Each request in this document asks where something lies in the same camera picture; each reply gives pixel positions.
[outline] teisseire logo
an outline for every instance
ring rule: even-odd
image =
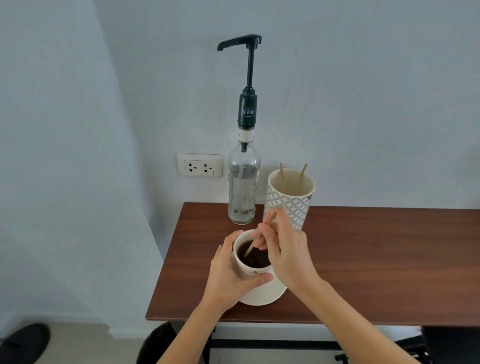
[[[255,108],[243,108],[243,116],[254,116]]]

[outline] right hand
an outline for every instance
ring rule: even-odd
[[[265,222],[274,212],[277,222],[269,226]],[[293,228],[283,206],[269,210],[264,222],[258,225],[252,236],[255,238],[260,232],[266,241],[273,270],[288,289],[298,296],[315,284],[319,276],[310,258],[307,235]],[[264,239],[257,240],[255,247],[265,249]]]

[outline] wooden table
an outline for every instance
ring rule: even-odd
[[[186,320],[210,261],[243,227],[226,204],[185,203],[148,308],[148,320]],[[376,324],[480,326],[480,210],[311,206],[303,230],[320,276]],[[289,291],[221,321],[319,323]]]

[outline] wall socket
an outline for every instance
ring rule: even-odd
[[[222,177],[222,156],[219,154],[177,153],[177,168],[180,176]]]

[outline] coffee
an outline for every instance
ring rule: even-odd
[[[253,248],[250,254],[245,258],[245,253],[247,252],[248,248],[250,247],[253,240],[249,242],[244,242],[237,250],[237,255],[240,261],[245,264],[246,266],[252,268],[265,268],[270,265],[270,261],[268,260],[268,252],[267,250],[260,250],[258,248]]]

